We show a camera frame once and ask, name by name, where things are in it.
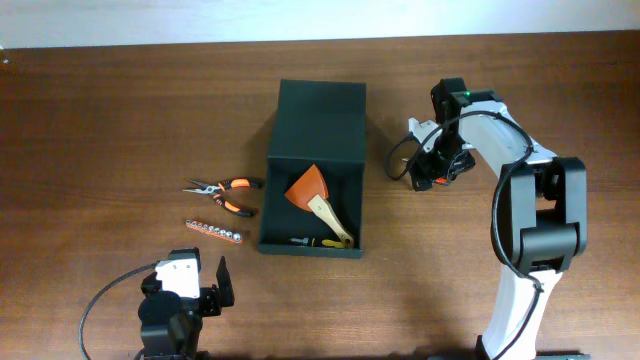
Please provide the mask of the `orange socket bit rail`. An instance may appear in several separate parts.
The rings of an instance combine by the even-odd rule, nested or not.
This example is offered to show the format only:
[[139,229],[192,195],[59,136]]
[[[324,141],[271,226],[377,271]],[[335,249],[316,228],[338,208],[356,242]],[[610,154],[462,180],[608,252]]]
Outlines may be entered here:
[[240,233],[233,232],[231,230],[220,228],[207,223],[199,222],[192,219],[187,219],[185,221],[185,226],[189,229],[198,231],[207,236],[216,237],[232,243],[240,244],[243,242],[243,237]]

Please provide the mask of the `yellow black stubby screwdriver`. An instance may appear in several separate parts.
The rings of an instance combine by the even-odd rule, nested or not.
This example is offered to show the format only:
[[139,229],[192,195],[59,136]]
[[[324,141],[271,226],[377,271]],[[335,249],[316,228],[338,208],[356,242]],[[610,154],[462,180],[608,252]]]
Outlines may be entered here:
[[340,241],[331,239],[317,240],[316,238],[290,238],[289,243],[299,246],[318,247],[318,248],[335,248],[344,249],[345,246]]

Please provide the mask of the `orange black long-nose pliers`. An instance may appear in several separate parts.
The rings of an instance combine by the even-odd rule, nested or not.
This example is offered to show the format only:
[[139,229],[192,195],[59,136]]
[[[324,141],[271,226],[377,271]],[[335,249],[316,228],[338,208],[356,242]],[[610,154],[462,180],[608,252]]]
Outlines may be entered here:
[[257,211],[231,202],[228,199],[228,193],[235,189],[261,189],[264,186],[264,182],[261,179],[254,177],[236,177],[213,184],[197,180],[190,180],[190,183],[194,184],[195,187],[185,188],[183,192],[206,195],[224,210],[240,217],[253,217],[257,214]]

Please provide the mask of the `orange scraper wooden handle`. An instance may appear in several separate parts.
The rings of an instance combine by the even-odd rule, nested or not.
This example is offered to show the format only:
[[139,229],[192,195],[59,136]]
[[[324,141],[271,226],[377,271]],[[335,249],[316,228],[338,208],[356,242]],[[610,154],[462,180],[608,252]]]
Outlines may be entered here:
[[338,237],[344,248],[353,248],[354,237],[346,230],[329,202],[328,187],[316,165],[311,165],[285,192],[285,198],[298,208],[313,213]]

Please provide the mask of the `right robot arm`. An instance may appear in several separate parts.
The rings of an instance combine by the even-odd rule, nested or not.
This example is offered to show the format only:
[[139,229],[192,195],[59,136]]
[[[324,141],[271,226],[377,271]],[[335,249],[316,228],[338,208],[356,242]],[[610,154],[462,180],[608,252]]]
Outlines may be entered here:
[[476,150],[497,177],[491,244],[501,264],[496,302],[475,359],[534,359],[550,295],[587,244],[584,163],[560,157],[528,135],[493,90],[448,78],[430,93],[436,119],[409,121],[419,145],[406,172],[416,191],[446,186],[474,167]]

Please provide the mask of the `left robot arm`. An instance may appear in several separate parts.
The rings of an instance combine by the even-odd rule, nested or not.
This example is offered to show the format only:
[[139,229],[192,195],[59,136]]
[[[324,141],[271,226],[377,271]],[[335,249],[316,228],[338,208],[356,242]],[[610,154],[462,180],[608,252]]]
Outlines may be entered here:
[[219,316],[235,303],[226,259],[216,270],[217,282],[200,285],[201,259],[196,247],[175,249],[153,266],[141,291],[138,308],[144,359],[204,359],[198,350],[203,319]]

